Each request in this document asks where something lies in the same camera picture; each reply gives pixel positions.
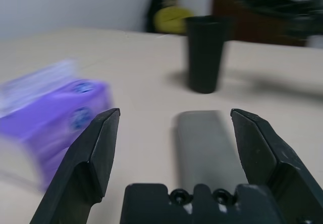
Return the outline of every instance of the tissue box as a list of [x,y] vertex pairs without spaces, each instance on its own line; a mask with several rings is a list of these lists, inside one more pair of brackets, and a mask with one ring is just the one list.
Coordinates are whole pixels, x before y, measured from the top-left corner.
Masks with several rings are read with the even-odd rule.
[[69,146],[112,107],[102,82],[76,80],[0,119],[0,174],[46,189]]

